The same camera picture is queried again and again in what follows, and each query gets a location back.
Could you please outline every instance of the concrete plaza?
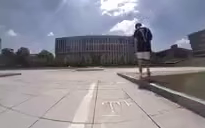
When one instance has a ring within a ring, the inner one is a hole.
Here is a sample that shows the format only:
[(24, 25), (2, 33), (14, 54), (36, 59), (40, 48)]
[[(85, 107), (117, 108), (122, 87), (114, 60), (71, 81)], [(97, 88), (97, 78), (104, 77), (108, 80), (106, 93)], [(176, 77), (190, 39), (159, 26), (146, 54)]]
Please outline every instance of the concrete plaza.
[(205, 128), (205, 118), (116, 75), (136, 68), (3, 72), (22, 75), (0, 78), (0, 128)]

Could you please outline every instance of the man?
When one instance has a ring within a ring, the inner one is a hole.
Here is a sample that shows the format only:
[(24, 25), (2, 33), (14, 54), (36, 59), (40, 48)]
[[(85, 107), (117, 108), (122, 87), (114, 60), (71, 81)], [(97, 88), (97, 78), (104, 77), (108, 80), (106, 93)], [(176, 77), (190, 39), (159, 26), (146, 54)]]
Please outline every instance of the man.
[(139, 77), (142, 79), (142, 62), (145, 61), (147, 67), (147, 76), (150, 77), (150, 54), (151, 54), (151, 40), (153, 36), (149, 28), (142, 27), (141, 23), (135, 25), (134, 41), (137, 45), (136, 57), (139, 65)]

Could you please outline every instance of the blue sky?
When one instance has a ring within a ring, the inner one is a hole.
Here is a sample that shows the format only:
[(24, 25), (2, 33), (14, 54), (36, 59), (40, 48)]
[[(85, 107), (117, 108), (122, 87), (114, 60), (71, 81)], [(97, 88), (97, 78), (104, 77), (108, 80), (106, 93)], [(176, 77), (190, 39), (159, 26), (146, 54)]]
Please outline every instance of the blue sky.
[(56, 37), (131, 35), (141, 22), (153, 50), (189, 48), (187, 35), (205, 28), (205, 0), (0, 0), (3, 47), (54, 51)]

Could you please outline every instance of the large curved building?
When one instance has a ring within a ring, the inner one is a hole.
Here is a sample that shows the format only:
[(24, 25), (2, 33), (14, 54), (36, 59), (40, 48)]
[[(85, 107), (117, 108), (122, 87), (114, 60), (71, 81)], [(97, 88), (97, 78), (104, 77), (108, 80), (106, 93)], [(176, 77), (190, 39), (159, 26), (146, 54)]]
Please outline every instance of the large curved building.
[(134, 51), (130, 36), (75, 36), (55, 40), (56, 58), (66, 65), (132, 64)]

